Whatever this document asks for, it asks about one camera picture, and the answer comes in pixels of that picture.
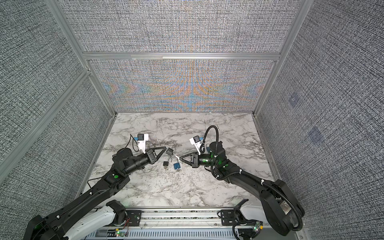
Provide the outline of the blue padlock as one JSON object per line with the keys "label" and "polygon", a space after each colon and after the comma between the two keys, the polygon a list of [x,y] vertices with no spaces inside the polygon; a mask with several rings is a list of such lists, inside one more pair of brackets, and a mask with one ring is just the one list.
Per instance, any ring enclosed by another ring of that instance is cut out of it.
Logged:
{"label": "blue padlock", "polygon": [[174,170],[175,170],[175,171],[180,171],[181,168],[182,168],[182,166],[181,166],[181,164],[180,164],[179,162],[174,163]]}

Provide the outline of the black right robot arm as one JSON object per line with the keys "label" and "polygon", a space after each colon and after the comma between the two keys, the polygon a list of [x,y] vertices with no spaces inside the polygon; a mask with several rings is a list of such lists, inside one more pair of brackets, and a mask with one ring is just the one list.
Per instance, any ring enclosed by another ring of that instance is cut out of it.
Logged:
{"label": "black right robot arm", "polygon": [[207,154],[190,153],[178,159],[192,168],[208,166],[216,180],[254,195],[261,201],[268,223],[280,235],[302,230],[305,210],[288,185],[282,180],[273,182],[248,173],[227,158],[221,141],[211,143]]}

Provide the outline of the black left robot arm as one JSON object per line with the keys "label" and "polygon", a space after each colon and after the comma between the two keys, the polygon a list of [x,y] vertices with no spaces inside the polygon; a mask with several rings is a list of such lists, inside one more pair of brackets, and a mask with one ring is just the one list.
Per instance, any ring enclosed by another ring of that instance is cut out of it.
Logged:
{"label": "black left robot arm", "polygon": [[41,217],[32,218],[27,225],[25,240],[80,240],[95,230],[110,224],[123,225],[127,220],[126,207],[119,201],[106,203],[101,210],[92,210],[117,194],[130,181],[130,174],[153,165],[163,154],[172,155],[168,147],[149,148],[134,156],[129,148],[113,155],[113,165],[87,192],[63,208]]}

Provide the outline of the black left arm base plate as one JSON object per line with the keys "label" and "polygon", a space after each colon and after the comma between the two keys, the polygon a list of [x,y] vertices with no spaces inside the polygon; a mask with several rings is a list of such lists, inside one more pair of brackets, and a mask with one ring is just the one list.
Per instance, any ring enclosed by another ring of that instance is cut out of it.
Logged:
{"label": "black left arm base plate", "polygon": [[112,222],[106,227],[138,227],[142,218],[141,210],[125,210],[115,214]]}

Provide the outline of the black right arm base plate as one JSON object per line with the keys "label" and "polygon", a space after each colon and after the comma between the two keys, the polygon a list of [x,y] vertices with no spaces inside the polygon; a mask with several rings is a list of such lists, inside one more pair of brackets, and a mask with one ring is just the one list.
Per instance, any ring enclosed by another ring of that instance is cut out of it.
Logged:
{"label": "black right arm base plate", "polygon": [[241,226],[251,226],[263,223],[261,220],[247,220],[240,211],[234,209],[219,210],[217,215],[223,226],[233,226],[237,223],[240,223]]}

